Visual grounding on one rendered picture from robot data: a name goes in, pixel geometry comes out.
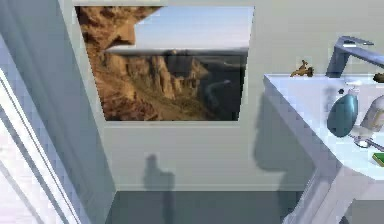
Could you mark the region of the teal soap bottle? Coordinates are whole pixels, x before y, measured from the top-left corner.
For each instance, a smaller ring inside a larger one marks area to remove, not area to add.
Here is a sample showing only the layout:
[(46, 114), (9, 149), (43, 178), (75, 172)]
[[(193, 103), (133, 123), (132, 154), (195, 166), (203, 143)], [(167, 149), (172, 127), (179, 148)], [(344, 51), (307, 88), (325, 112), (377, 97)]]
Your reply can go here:
[(336, 137), (347, 136), (355, 125), (358, 115), (358, 92), (350, 89), (333, 104), (328, 117), (327, 129)]

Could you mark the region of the silver spoon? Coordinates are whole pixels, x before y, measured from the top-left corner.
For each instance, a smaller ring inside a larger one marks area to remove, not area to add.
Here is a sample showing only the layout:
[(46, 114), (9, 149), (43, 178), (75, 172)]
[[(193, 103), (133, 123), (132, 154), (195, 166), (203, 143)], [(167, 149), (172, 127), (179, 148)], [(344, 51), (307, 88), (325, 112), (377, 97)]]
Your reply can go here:
[(369, 148), (373, 146), (379, 151), (384, 152), (384, 146), (381, 146), (378, 143), (375, 143), (371, 138), (362, 139), (360, 137), (353, 136), (353, 135), (350, 135), (350, 137), (353, 139), (354, 143), (361, 148)]

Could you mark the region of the grey metal faucet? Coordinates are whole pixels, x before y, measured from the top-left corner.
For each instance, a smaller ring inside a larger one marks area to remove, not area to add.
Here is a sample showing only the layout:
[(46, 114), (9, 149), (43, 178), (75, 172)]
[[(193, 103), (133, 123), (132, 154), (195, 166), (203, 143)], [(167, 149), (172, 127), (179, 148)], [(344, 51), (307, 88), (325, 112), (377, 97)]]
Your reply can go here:
[(373, 42), (361, 38), (340, 36), (334, 45), (325, 76), (340, 78), (350, 56), (384, 69), (384, 55), (364, 49), (364, 46), (373, 45)]

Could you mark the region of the small brown figurine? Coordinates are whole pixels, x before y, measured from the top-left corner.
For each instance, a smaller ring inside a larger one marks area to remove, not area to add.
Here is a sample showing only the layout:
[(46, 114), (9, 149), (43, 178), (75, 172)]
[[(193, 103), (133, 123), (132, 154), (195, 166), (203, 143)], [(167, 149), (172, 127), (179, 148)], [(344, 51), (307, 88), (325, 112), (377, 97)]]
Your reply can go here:
[(304, 75), (307, 75), (308, 77), (312, 77), (313, 76), (313, 72), (314, 72), (314, 69), (312, 67), (307, 67), (308, 63), (303, 60), (302, 61), (302, 65), (295, 71), (293, 71), (291, 73), (291, 77), (293, 76), (304, 76)]

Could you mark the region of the white sink counter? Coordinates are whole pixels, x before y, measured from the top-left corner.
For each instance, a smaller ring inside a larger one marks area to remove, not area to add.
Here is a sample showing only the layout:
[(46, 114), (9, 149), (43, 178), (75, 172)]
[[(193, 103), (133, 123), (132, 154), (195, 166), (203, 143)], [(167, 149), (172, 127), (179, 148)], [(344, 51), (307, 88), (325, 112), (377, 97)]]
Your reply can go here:
[(315, 171), (294, 211), (283, 224), (339, 224), (354, 200), (384, 200), (384, 167), (374, 159), (384, 153), (384, 129), (373, 145), (361, 148), (347, 136), (329, 132), (326, 119), (340, 90), (359, 89), (358, 117), (384, 95), (384, 84), (362, 75), (327, 78), (266, 74), (265, 95), (310, 156)]

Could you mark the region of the window with canyon view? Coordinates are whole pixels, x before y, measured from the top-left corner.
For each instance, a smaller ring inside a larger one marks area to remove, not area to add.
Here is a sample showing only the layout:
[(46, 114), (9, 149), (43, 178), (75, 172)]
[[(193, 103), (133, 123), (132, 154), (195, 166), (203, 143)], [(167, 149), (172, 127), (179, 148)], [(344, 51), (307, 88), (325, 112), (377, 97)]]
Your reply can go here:
[(253, 8), (78, 6), (108, 121), (236, 121)]

